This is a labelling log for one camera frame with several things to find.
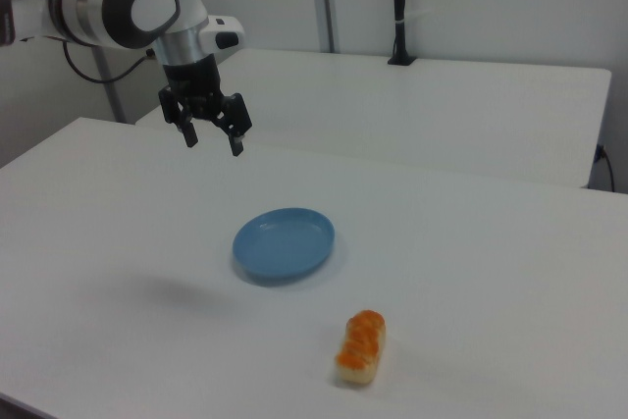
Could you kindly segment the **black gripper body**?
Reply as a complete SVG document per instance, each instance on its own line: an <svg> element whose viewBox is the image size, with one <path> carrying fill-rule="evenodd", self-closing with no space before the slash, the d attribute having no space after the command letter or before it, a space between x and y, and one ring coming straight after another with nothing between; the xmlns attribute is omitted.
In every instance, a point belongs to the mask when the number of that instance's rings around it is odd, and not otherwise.
<svg viewBox="0 0 628 419"><path fill-rule="evenodd" d="M164 66L168 84L161 90L166 117L185 110L192 118L217 118L222 113L220 74L215 56L182 66Z"/></svg>

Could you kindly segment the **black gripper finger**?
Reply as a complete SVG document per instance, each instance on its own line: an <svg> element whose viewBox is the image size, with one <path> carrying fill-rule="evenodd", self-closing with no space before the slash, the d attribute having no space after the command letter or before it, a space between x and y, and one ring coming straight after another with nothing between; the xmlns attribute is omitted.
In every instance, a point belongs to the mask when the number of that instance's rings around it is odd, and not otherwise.
<svg viewBox="0 0 628 419"><path fill-rule="evenodd" d="M244 136L252 128L252 121L240 93L220 99L219 113L214 124L227 135L232 154L239 156L244 149Z"/></svg>
<svg viewBox="0 0 628 419"><path fill-rule="evenodd" d="M176 94L169 86L162 88L158 93L164 120L167 124L175 125L183 135L188 148L197 142L197 134L191 122L192 115L188 107L179 102Z"/></svg>

